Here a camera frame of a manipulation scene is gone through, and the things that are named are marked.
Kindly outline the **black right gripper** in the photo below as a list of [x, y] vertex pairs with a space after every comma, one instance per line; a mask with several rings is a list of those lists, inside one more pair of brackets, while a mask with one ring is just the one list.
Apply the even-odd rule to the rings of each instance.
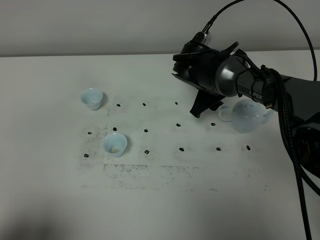
[[219, 51], [189, 41], [172, 59], [173, 75], [199, 90], [189, 112], [199, 118], [208, 109], [216, 111], [224, 99], [216, 86], [216, 79], [218, 68], [227, 59], [227, 50]]

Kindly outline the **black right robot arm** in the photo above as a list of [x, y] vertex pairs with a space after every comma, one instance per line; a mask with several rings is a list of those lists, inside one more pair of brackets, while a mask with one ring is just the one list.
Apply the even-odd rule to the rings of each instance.
[[235, 42], [224, 50], [194, 40], [173, 56], [173, 76], [198, 90], [190, 113], [217, 110], [226, 97], [245, 96], [278, 113], [281, 137], [302, 183], [316, 193], [320, 175], [320, 84], [256, 66]]

